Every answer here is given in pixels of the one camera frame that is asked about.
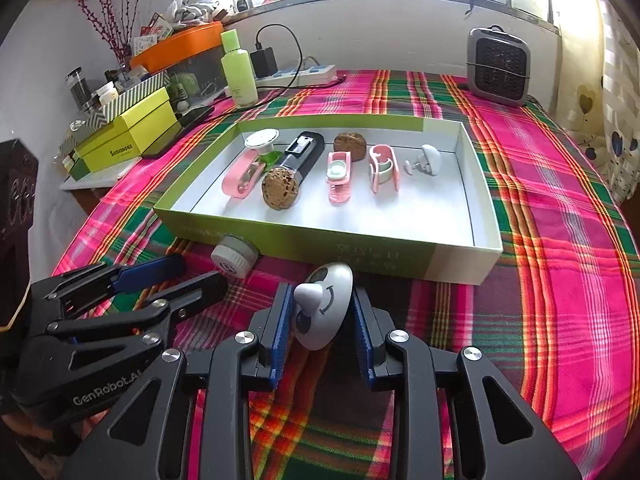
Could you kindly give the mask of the person left hand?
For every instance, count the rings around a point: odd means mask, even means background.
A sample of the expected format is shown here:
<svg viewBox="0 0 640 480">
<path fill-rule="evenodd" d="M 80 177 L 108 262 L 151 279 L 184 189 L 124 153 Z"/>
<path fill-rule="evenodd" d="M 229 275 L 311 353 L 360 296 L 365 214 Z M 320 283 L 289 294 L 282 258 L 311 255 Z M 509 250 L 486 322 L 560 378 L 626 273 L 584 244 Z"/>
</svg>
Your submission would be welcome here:
<svg viewBox="0 0 640 480">
<path fill-rule="evenodd" d="M 61 437 L 64 431 L 69 431 L 80 440 L 85 440 L 96 429 L 96 426 L 102 422 L 109 411 L 110 409 L 107 408 L 83 419 L 58 420 L 50 424 L 48 422 L 40 424 L 21 408 L 11 408 L 9 411 L 1 412 L 1 421 L 19 437 L 53 442 L 56 437 Z"/>
</svg>

